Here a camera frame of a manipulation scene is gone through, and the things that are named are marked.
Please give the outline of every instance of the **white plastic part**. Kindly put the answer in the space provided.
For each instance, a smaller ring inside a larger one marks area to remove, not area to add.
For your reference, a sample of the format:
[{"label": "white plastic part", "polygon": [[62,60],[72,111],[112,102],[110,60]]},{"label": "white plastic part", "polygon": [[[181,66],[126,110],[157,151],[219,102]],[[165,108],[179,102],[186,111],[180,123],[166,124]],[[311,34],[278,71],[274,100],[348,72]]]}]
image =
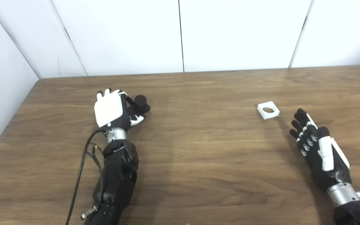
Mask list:
[{"label": "white plastic part", "polygon": [[344,152],[341,150],[341,148],[338,146],[336,140],[334,138],[331,138],[331,144],[333,145],[334,149],[337,151],[337,153],[340,155],[341,159],[344,161],[345,165],[350,168],[350,162],[348,162],[347,157],[345,157]]},{"label": "white plastic part", "polygon": [[99,127],[106,124],[110,127],[111,121],[123,115],[122,99],[118,93],[119,90],[110,93],[110,89],[106,89],[104,96],[101,93],[97,94],[94,111]]},{"label": "white plastic part", "polygon": [[[273,112],[265,112],[263,111],[263,108],[271,108]],[[265,120],[269,118],[277,117],[280,114],[279,109],[276,107],[273,101],[258,104],[257,110],[259,111],[262,118]]]},{"label": "white plastic part", "polygon": [[330,136],[319,139],[319,155],[322,157],[322,169],[330,171],[334,169],[333,148]]}]

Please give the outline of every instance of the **prosthetic hand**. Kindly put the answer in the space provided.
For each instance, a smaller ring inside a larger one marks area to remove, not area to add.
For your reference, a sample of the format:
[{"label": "prosthetic hand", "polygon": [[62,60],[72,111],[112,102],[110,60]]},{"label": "prosthetic hand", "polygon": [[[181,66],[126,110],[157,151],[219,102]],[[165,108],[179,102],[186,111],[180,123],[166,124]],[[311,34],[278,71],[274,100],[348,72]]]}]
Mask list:
[{"label": "prosthetic hand", "polygon": [[360,225],[360,192],[355,192],[350,164],[326,127],[317,128],[301,108],[294,114],[290,134],[311,169],[314,183],[326,191],[335,205],[337,225]]},{"label": "prosthetic hand", "polygon": [[144,114],[150,110],[146,101],[143,95],[133,100],[120,90],[106,89],[104,95],[101,91],[97,94],[95,117],[98,126],[106,130],[108,145],[102,152],[104,168],[93,193],[93,206],[82,215],[85,225],[117,225],[130,203],[137,180],[138,156],[136,146],[126,140],[126,133],[144,120]]}]

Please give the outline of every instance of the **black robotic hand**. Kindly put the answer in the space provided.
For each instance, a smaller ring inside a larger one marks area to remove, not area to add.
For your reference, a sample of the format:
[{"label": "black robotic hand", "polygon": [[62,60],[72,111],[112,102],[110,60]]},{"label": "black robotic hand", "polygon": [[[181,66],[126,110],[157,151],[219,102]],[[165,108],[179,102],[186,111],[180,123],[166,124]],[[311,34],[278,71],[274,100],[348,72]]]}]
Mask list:
[{"label": "black robotic hand", "polygon": [[311,169],[315,184],[323,191],[339,183],[351,184],[350,164],[326,127],[317,128],[301,108],[294,114],[290,134]]},{"label": "black robotic hand", "polygon": [[334,221],[337,225],[360,225],[360,191],[355,192],[351,185],[350,164],[343,151],[329,130],[317,128],[306,111],[298,109],[294,118],[291,124],[295,130],[290,134],[311,169],[313,181],[336,206]]}]

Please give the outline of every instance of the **square with round hole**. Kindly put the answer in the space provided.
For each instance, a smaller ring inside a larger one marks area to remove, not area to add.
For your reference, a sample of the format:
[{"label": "square with round hole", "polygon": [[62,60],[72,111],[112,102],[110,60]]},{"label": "square with round hole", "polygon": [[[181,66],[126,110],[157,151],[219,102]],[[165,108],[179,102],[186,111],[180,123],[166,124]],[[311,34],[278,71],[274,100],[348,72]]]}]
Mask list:
[{"label": "square with round hole", "polygon": [[[263,111],[263,108],[271,108],[273,112],[265,112]],[[277,117],[280,114],[279,109],[276,107],[273,101],[258,104],[257,110],[259,111],[262,118],[265,120],[269,118]]]}]

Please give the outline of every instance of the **wood grain surface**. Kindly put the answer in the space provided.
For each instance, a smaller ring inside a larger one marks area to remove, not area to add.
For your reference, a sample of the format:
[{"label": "wood grain surface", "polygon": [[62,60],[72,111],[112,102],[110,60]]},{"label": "wood grain surface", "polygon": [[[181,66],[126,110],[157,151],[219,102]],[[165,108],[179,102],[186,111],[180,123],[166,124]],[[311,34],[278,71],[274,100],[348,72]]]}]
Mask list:
[{"label": "wood grain surface", "polygon": [[[333,224],[288,134],[300,107],[329,128],[360,190],[360,66],[43,79],[0,137],[0,225],[64,224],[108,87],[151,106],[127,134],[140,168],[122,225]],[[261,118],[267,101],[279,117]],[[83,224],[97,179],[88,158],[71,224]]]}]

